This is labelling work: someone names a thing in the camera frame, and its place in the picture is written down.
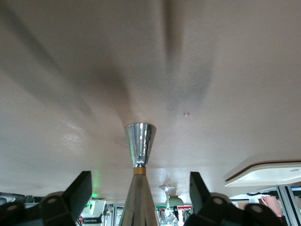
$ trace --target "metal pole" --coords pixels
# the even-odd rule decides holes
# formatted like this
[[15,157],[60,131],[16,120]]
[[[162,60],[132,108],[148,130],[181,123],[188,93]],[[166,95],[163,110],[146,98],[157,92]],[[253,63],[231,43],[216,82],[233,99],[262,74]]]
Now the metal pole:
[[284,214],[289,226],[301,226],[301,214],[291,187],[277,187],[278,195],[284,208]]

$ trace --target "pink object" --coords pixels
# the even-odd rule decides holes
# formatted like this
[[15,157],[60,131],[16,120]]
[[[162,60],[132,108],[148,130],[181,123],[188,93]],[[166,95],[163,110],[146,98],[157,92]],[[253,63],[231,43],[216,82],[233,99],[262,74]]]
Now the pink object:
[[283,213],[281,211],[281,208],[278,204],[278,201],[277,201],[276,197],[274,197],[274,196],[262,196],[261,200],[267,207],[269,207],[276,214],[277,217],[282,217],[283,216]]

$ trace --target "screw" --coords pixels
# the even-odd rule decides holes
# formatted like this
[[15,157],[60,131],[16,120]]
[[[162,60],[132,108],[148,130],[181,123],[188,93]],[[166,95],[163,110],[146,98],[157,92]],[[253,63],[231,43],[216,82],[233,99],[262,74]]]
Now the screw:
[[262,208],[260,206],[253,205],[251,206],[251,209],[256,213],[262,213]]
[[7,207],[7,211],[12,211],[12,210],[14,210],[15,208],[17,208],[18,206],[17,205],[12,205],[12,206],[9,206],[9,207]]
[[218,205],[222,205],[223,203],[223,201],[220,198],[214,198],[213,201]]
[[51,204],[51,203],[54,203],[54,202],[56,202],[56,198],[52,198],[52,199],[49,199],[47,201],[48,204]]

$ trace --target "wine glass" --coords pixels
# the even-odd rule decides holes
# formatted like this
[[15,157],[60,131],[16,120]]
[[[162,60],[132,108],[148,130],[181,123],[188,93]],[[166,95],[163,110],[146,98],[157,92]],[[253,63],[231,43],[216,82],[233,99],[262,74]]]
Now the wine glass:
[[160,186],[159,189],[163,190],[166,194],[166,210],[160,219],[161,226],[178,226],[178,219],[174,213],[170,210],[169,206],[169,193],[174,190],[175,187],[171,186]]

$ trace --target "metal cone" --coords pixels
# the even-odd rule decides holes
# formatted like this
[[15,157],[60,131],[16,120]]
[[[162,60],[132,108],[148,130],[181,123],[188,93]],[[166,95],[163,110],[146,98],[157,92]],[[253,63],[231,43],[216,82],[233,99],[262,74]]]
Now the metal cone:
[[147,123],[134,123],[125,127],[134,172],[119,226],[159,226],[149,182],[145,175],[156,127]]

